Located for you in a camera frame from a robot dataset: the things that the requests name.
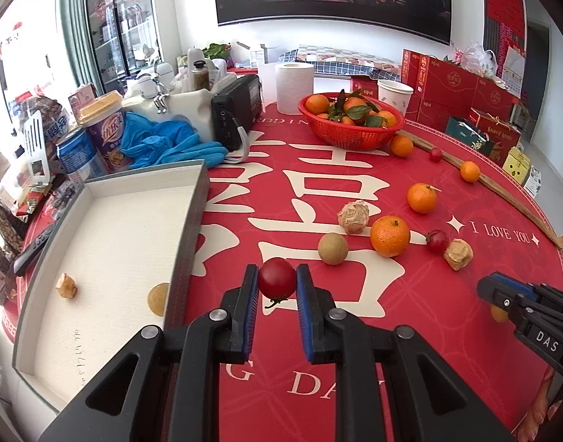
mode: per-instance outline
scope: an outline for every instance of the white tray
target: white tray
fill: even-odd
[[[189,161],[91,180],[73,199],[32,276],[13,350],[13,367],[51,408],[141,327],[163,326],[147,305],[153,286],[171,282],[185,297],[209,185],[203,161]],[[55,289],[63,272],[74,299]]]

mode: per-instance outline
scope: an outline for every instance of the clear plastic bag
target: clear plastic bag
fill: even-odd
[[[480,43],[468,47],[461,58],[461,67],[483,78],[493,79],[499,68],[497,59],[491,50],[484,50]]]

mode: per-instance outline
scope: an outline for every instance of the door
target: door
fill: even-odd
[[[543,96],[548,82],[550,59],[550,30],[536,23],[527,25],[527,56],[523,74],[522,93],[530,118],[524,128],[525,136],[531,141],[537,118],[542,109]]]
[[[125,65],[136,74],[159,58],[152,0],[114,0]]]
[[[114,0],[86,0],[91,43],[104,90],[121,90],[119,79],[127,76],[120,25],[116,21]]]

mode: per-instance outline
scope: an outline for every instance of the tin can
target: tin can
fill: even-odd
[[[85,131],[76,128],[56,143],[56,153],[66,169],[67,176],[76,184],[107,173],[97,149]]]
[[[103,95],[80,111],[80,123],[86,126],[100,152],[108,172],[125,171],[132,159],[121,152],[124,118],[122,96],[117,91]]]

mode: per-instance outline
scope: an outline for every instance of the yellow box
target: yellow box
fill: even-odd
[[[503,169],[519,184],[523,184],[525,178],[529,175],[529,166],[531,161],[529,158],[513,146],[508,152],[507,160],[504,162]]]

